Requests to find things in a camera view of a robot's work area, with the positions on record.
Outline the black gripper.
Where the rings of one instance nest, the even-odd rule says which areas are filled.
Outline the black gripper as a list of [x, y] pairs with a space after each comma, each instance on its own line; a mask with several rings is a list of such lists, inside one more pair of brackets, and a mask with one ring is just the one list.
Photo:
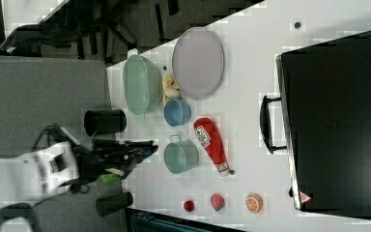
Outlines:
[[116, 170], [125, 179], [137, 163], [153, 155], [158, 145], [153, 140], [113, 141], [95, 139], [91, 149], [84, 145], [74, 145], [78, 181], [95, 181], [109, 169]]

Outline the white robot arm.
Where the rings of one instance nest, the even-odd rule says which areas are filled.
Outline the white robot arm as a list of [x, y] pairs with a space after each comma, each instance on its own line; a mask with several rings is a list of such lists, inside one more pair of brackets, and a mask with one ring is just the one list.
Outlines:
[[94, 182], [108, 172], [126, 178], [158, 149], [152, 141], [97, 140], [89, 150], [60, 142], [41, 150], [0, 159], [0, 201], [40, 201]]

